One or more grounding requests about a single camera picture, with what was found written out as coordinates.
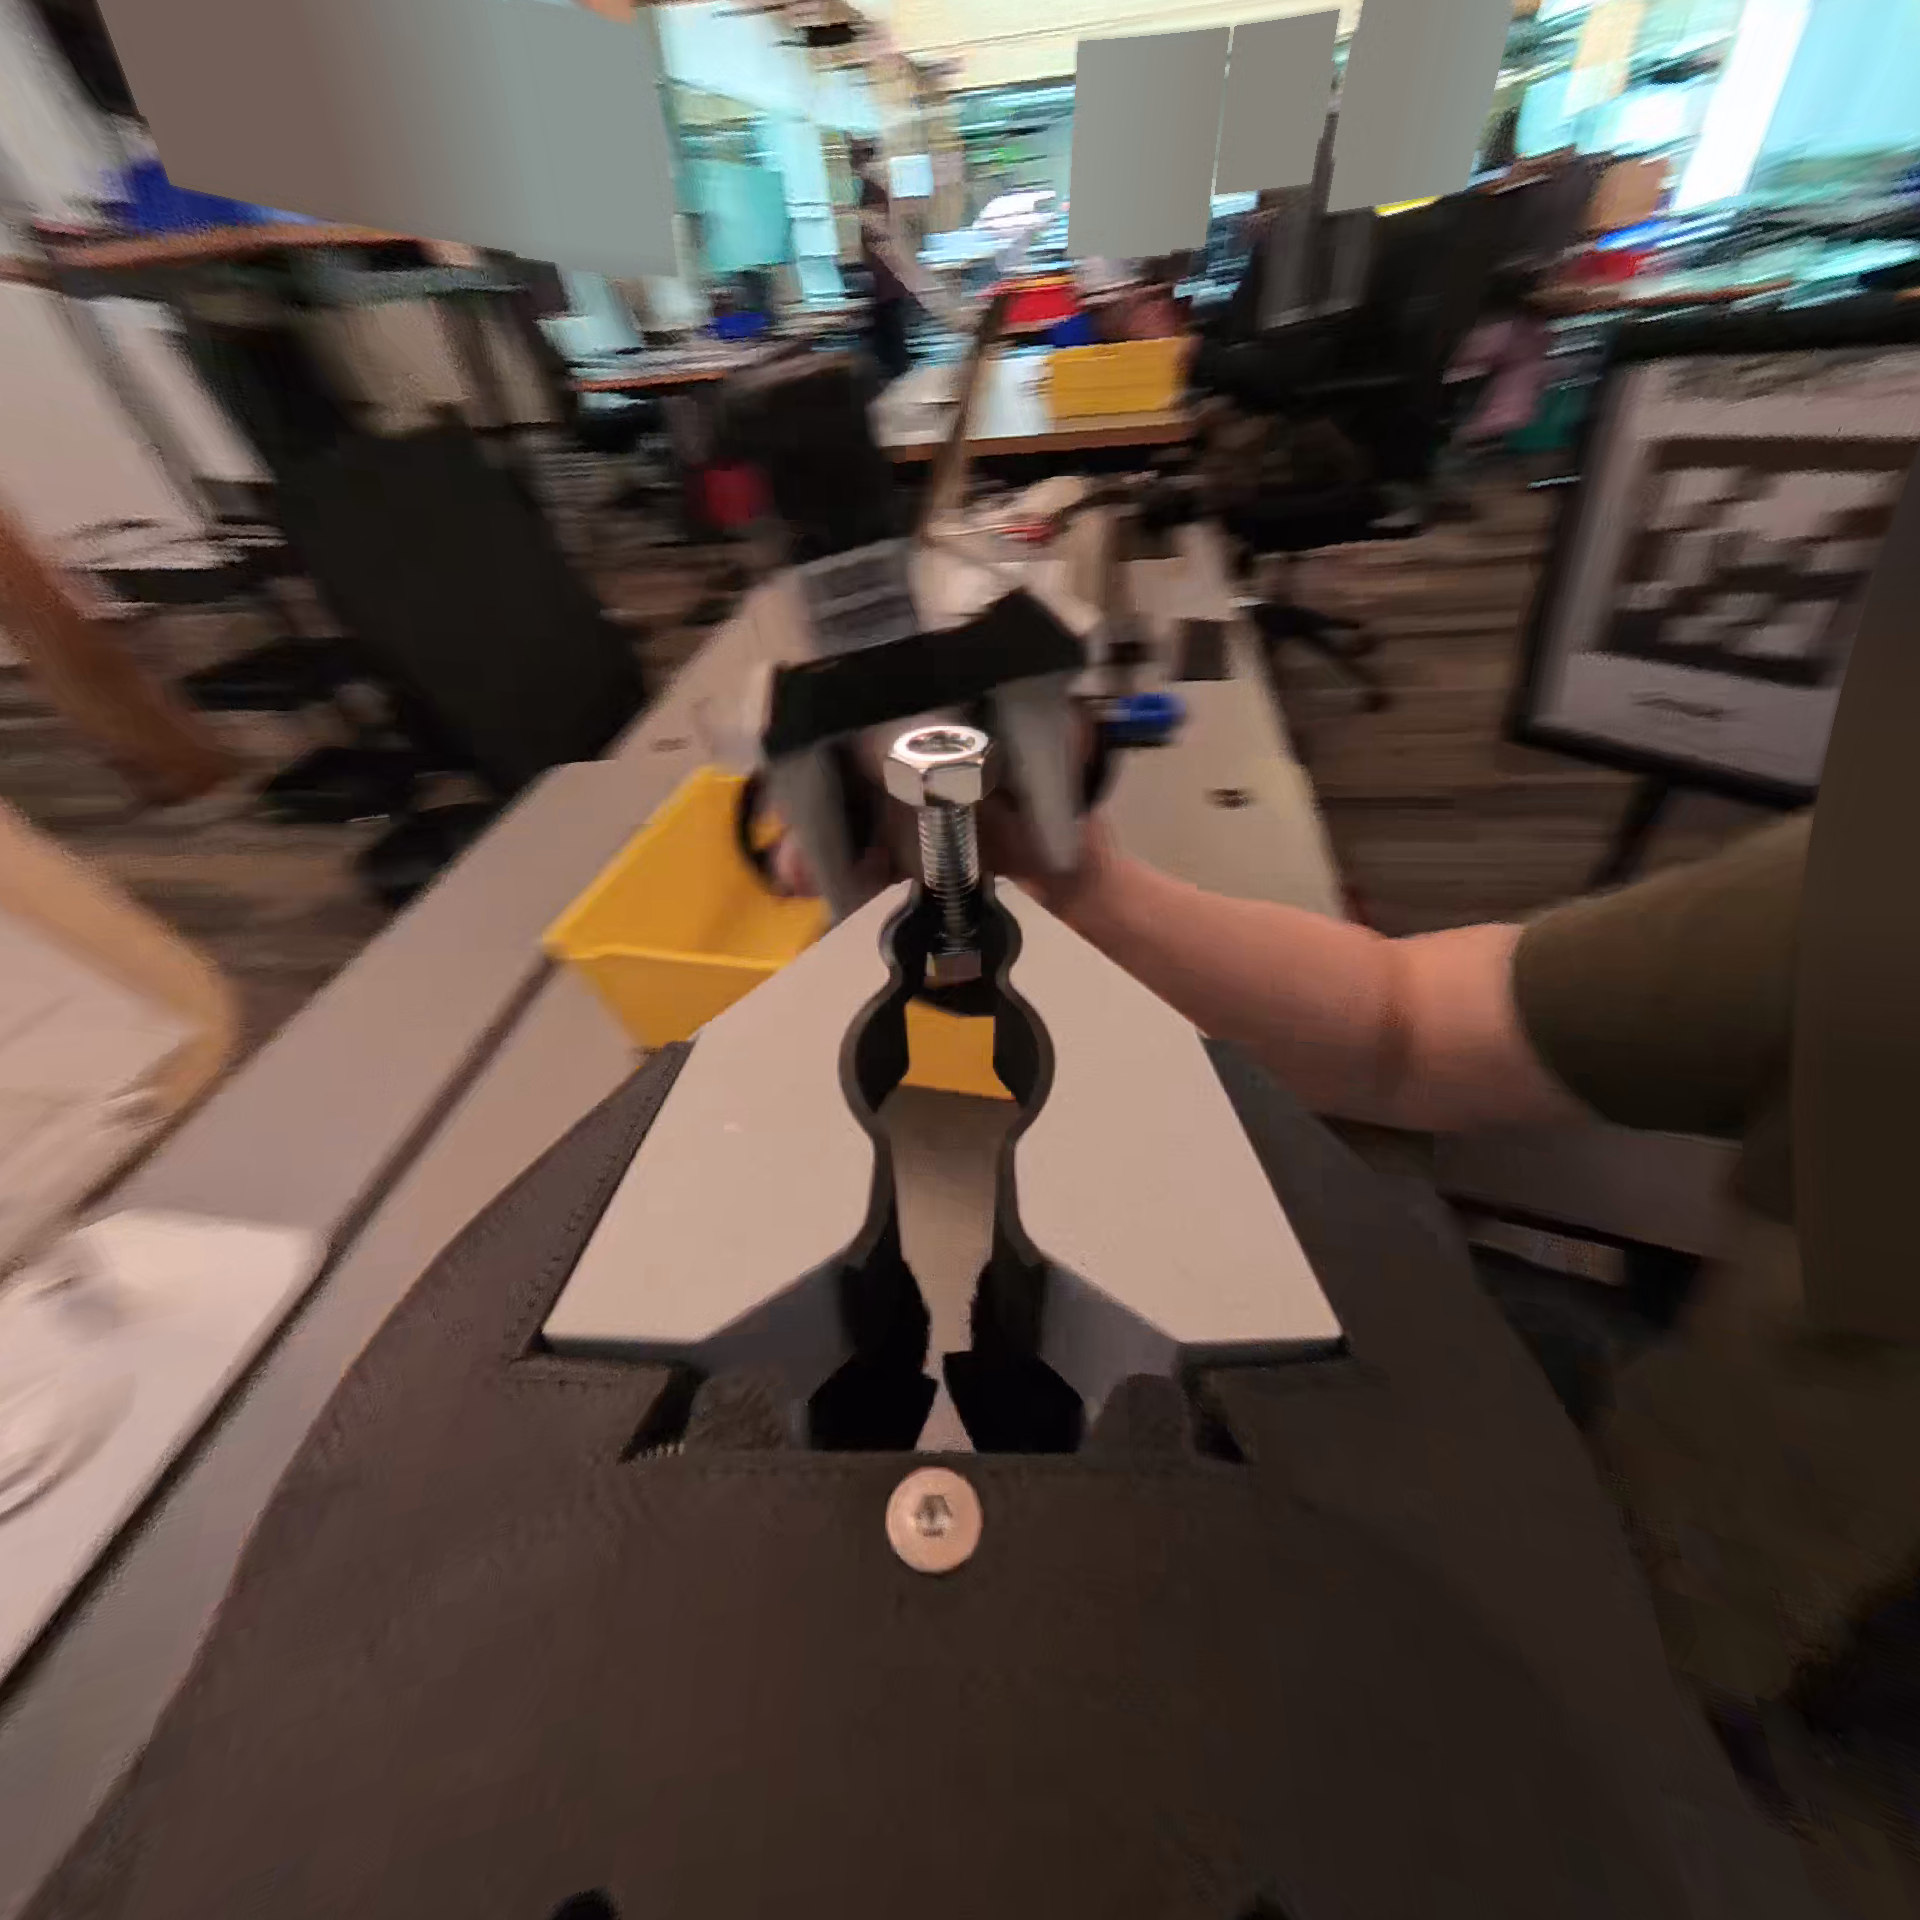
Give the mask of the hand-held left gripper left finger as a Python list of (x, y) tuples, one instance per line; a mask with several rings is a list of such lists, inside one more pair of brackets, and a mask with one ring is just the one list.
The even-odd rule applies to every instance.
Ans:
[(919, 1282), (883, 1128), (917, 912), (898, 882), (685, 1047), (545, 1315), (555, 1356), (772, 1378), (820, 1449), (919, 1443)]

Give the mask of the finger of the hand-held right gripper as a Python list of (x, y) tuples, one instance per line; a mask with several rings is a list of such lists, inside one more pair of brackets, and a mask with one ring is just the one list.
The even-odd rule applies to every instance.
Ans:
[(1106, 834), (1088, 801), (1096, 724), (1065, 678), (1023, 678), (996, 700), (1004, 796), (996, 872), (1011, 882), (1088, 882)]
[(842, 741), (822, 741), (768, 762), (775, 815), (775, 892), (854, 914), (870, 900), (870, 782)]

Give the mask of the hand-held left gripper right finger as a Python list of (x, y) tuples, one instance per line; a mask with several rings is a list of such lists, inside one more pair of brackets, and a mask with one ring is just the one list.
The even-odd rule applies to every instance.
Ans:
[(969, 1449), (1076, 1449), (1130, 1380), (1329, 1360), (1343, 1324), (1194, 1020), (1011, 886), (991, 1070), (1015, 1118), (945, 1389)]

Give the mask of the steel hex nut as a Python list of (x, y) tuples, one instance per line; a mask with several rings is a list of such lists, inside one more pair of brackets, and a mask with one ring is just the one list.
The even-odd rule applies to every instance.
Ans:
[(990, 732), (952, 721), (909, 726), (887, 746), (883, 783), (909, 808), (972, 808), (996, 787), (996, 745)]

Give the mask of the steel hex bolt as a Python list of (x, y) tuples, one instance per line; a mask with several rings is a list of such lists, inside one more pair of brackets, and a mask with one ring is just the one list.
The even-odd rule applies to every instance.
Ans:
[(941, 921), (928, 954), (924, 979), (936, 991), (956, 991), (976, 982), (980, 967), (979, 807), (936, 807), (917, 813), (924, 895), (936, 903)]

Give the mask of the yellow divided plastic bin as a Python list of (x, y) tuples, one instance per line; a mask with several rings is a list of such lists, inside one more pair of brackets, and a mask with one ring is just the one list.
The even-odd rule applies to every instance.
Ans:
[(912, 903), (909, 882), (877, 892), (835, 927), (815, 896), (772, 892), (753, 854), (748, 782), (714, 766), (686, 776), (587, 892), (545, 931), (545, 957), (577, 972), (641, 1052), (695, 1044), (699, 1104), (744, 1081), (781, 1118), (850, 1128), (842, 1054), (850, 1020), (885, 1001), (894, 972), (877, 941)]

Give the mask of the person's right hand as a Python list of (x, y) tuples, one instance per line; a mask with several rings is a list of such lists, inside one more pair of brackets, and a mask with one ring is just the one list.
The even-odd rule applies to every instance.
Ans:
[(1006, 798), (991, 798), (979, 813), (979, 847), (987, 875), (1011, 882), (1047, 914), (1092, 940), (1092, 931), (1126, 905), (1133, 864), (1117, 852), (1099, 818), (1076, 815), (1068, 827), (1068, 854), (1051, 856), (1025, 813)]

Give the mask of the grey work table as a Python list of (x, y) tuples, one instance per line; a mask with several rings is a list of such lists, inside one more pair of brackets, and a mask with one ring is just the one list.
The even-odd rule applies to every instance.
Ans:
[(990, 461), (1092, 458), (1096, 452), (1165, 449), (1191, 438), (1194, 407), (1188, 396), (1181, 396), (1179, 410), (1165, 415), (1055, 424), (1038, 394), (1049, 352), (991, 355), (972, 373), (972, 381), (962, 379), (958, 362), (902, 377), (870, 401), (877, 445), (897, 463), (928, 463), (956, 434), (963, 434), (972, 458)]

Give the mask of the yellow storage bin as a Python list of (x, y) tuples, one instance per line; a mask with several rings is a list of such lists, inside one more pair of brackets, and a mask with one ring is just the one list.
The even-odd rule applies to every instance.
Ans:
[(1191, 338), (1071, 345), (1047, 355), (1038, 394), (1055, 424), (1165, 415), (1188, 391)]

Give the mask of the instruction sheet on stand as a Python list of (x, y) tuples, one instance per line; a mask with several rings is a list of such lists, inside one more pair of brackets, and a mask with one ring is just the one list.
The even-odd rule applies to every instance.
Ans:
[(269, 1337), (323, 1245), (113, 1213), (3, 1283), (3, 1676), (75, 1597)]

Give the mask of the wooden sign board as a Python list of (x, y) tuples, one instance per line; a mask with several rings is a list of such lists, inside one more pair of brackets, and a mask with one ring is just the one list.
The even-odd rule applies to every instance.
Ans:
[(3, 807), (3, 917), (19, 917), (116, 984), (163, 1005), (191, 1026), (191, 1040), (162, 1070), (154, 1125), (121, 1162), (167, 1134), (229, 1070), (239, 1037), (236, 996), (227, 975), (178, 934), (136, 905), (109, 878)]

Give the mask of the black framed marker sign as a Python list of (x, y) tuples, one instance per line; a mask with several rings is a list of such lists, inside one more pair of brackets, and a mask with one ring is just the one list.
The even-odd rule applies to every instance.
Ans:
[(1509, 738), (1806, 801), (1915, 461), (1915, 340), (1614, 356), (1560, 486)]

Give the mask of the wooden standing desk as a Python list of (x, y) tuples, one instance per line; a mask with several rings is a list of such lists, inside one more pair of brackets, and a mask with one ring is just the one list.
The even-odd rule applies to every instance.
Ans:
[(365, 227), (277, 222), (167, 234), (33, 224), (3, 234), (3, 282), (81, 299), (143, 299), (197, 352), (277, 338), (374, 434), (457, 418), (514, 438), (577, 413), (539, 326), (542, 274), (509, 253)]

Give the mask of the blue plastic bin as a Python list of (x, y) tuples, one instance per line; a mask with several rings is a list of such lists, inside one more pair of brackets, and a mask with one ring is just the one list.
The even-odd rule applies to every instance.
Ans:
[(136, 234), (275, 227), (277, 210), (178, 186), (157, 158), (119, 165), (98, 193), (106, 222)]

